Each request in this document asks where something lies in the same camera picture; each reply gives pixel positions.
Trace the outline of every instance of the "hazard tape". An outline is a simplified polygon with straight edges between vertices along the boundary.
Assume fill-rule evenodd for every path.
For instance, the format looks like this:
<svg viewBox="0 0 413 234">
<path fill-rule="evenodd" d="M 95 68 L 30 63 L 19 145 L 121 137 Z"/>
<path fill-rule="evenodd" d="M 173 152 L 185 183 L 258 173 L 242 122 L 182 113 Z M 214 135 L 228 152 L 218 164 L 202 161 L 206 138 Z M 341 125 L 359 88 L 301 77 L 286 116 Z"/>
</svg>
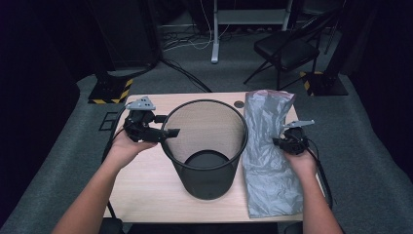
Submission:
<svg viewBox="0 0 413 234">
<path fill-rule="evenodd" d="M 130 79 L 125 85 L 124 90 L 119 98 L 114 99 L 90 99 L 89 103 L 91 104 L 112 104 L 112 103 L 122 103 L 125 101 L 128 96 L 129 90 L 131 89 L 132 79 Z"/>
<path fill-rule="evenodd" d="M 310 82 L 309 82 L 308 79 L 306 78 L 306 74 L 307 74 L 307 73 L 304 72 L 304 71 L 301 71 L 301 72 L 300 72 L 300 77 L 301 77 L 301 79 L 303 80 L 303 83 L 304 83 L 304 89 L 306 89 L 308 96 L 314 96 L 313 90 L 312 90 L 312 88 L 310 87 Z M 315 74 L 322 74 L 322 72 L 316 71 Z"/>
</svg>

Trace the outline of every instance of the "mesh trash can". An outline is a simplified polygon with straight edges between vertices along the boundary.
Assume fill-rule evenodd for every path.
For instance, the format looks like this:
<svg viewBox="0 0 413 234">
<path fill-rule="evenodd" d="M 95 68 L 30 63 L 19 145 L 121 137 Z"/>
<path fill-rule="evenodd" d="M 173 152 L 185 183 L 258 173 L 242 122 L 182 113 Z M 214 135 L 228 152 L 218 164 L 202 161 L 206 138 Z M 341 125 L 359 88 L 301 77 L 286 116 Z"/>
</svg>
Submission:
<svg viewBox="0 0 413 234">
<path fill-rule="evenodd" d="M 162 147 L 185 189 L 204 200 L 225 194 L 247 141 L 244 117 L 224 102 L 199 99 L 176 107 L 162 126 L 168 129 L 180 129 Z"/>
</svg>

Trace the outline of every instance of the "gray plastic bag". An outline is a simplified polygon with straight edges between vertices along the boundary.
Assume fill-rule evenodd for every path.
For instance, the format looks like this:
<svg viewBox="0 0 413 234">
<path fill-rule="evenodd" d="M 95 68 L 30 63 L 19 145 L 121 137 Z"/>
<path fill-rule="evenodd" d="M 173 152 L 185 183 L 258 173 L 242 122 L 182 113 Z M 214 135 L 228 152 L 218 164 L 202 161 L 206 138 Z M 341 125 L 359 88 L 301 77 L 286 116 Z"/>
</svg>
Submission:
<svg viewBox="0 0 413 234">
<path fill-rule="evenodd" d="M 294 100 L 293 94 L 271 90 L 245 95 L 248 143 L 242 157 L 250 218 L 302 212 L 303 193 L 298 177 L 273 144 L 273 138 L 279 138 L 283 131 L 285 116 Z"/>
</svg>

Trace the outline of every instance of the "dark wall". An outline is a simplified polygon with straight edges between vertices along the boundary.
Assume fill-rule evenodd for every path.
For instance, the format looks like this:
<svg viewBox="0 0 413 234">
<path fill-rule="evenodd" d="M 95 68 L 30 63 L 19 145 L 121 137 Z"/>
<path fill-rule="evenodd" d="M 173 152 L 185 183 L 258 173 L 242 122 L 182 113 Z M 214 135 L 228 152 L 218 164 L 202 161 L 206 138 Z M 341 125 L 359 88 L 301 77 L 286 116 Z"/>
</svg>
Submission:
<svg viewBox="0 0 413 234">
<path fill-rule="evenodd" d="M 79 98 L 71 72 L 25 0 L 0 1 L 0 226 Z"/>
<path fill-rule="evenodd" d="M 26 1 L 76 81 L 115 70 L 89 0 Z"/>
<path fill-rule="evenodd" d="M 381 1 L 351 75 L 372 127 L 413 180 L 413 2 Z"/>
</svg>

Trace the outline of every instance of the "hand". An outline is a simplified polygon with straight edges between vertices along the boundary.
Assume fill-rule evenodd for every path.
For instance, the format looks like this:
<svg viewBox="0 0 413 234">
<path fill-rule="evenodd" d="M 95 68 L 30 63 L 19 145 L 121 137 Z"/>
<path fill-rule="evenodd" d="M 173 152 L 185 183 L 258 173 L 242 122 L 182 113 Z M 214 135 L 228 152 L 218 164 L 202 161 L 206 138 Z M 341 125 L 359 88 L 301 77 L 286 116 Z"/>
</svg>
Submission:
<svg viewBox="0 0 413 234">
<path fill-rule="evenodd" d="M 134 142 L 125 131 L 118 133 L 112 142 L 112 147 L 106 156 L 105 163 L 110 164 L 115 170 L 120 171 L 129 164 L 134 157 L 143 150 L 157 145 L 156 142 Z"/>
<path fill-rule="evenodd" d="M 307 150 L 298 155 L 291 155 L 285 151 L 283 154 L 300 179 L 316 175 L 316 161 Z"/>
</svg>

